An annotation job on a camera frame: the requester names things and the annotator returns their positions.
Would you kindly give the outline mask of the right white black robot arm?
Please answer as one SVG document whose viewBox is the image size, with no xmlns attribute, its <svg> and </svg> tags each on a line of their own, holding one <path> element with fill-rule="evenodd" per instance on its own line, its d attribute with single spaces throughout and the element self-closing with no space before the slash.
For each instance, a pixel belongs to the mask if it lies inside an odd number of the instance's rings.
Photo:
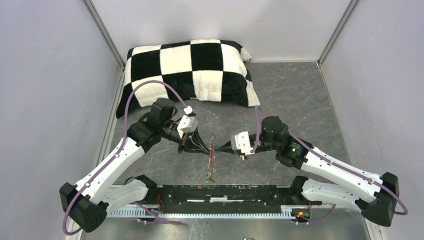
<svg viewBox="0 0 424 240">
<path fill-rule="evenodd" d="M 390 172 L 382 175 L 356 168 L 340 161 L 311 143 L 294 137 L 278 116 L 264 118 L 259 134 L 243 131 L 216 151 L 242 158 L 247 155 L 275 151 L 282 165 L 321 176 L 323 183 L 297 176 L 289 189 L 289 199 L 295 204 L 330 203 L 355 210 L 370 222 L 389 227 L 399 201 L 399 178 Z"/>
</svg>

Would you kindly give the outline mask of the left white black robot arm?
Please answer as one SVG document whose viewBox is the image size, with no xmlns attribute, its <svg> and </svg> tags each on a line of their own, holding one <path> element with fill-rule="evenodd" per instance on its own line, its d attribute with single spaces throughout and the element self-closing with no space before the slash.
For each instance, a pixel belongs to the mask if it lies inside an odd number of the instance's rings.
<svg viewBox="0 0 424 240">
<path fill-rule="evenodd" d="M 161 139 L 182 146 L 196 133 L 198 121 L 193 108 L 187 105 L 179 121 L 172 119 L 176 112 L 172 100 L 158 98 L 148 113 L 127 128 L 116 148 L 96 168 L 75 184 L 61 186 L 59 196 L 65 212 L 62 229 L 66 235 L 93 232 L 109 213 L 140 200 L 145 204 L 156 200 L 157 190 L 139 179 L 115 190 L 110 187 Z"/>
</svg>

